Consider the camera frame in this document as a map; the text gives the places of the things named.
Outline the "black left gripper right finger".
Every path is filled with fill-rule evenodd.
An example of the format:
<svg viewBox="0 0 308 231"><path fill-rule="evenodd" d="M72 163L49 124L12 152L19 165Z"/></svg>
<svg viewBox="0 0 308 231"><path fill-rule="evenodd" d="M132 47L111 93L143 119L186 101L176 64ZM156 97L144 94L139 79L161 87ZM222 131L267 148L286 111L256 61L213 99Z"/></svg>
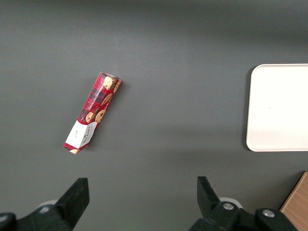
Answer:
<svg viewBox="0 0 308 231"><path fill-rule="evenodd" d="M233 202L221 201L207 177L197 178L197 202L202 214L191 231L295 231L280 211L259 208L254 214Z"/></svg>

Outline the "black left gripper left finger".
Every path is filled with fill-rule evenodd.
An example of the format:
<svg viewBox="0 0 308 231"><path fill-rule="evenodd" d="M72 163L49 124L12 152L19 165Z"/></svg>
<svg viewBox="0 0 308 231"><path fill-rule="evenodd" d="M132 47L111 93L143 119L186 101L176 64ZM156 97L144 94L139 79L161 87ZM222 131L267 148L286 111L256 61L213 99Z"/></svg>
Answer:
<svg viewBox="0 0 308 231"><path fill-rule="evenodd" d="M77 179L53 205L42 205L17 219L15 213L0 214L2 231L72 231L90 201L87 178Z"/></svg>

